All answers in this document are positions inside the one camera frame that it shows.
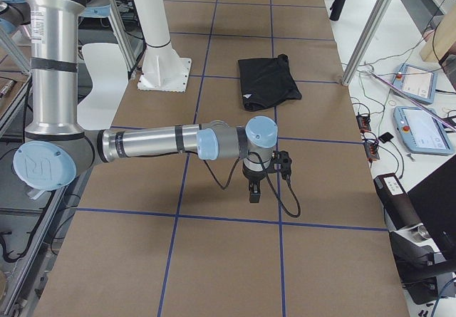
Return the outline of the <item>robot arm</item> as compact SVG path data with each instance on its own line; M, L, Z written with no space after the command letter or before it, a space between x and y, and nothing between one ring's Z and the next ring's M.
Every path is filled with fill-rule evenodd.
M33 119L12 161L20 180L54 191L101 163L193 153L204 162L228 157L242 162L249 199L259 201L259 183L279 161L272 119L257 116L239 127L213 121L113 130L128 85L120 48L78 45L79 18L95 11L109 14L109 0L25 1L31 10Z

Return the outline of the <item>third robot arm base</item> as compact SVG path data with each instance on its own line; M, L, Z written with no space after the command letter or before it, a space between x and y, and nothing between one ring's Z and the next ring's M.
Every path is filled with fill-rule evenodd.
M31 45L31 10L25 0L1 0L1 27L19 46Z

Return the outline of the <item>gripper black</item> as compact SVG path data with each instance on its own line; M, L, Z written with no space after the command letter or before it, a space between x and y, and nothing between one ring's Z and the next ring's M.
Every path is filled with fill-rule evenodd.
M249 180L249 202L259 203L261 198L260 182L266 177L265 171L253 171L243 167L242 173Z

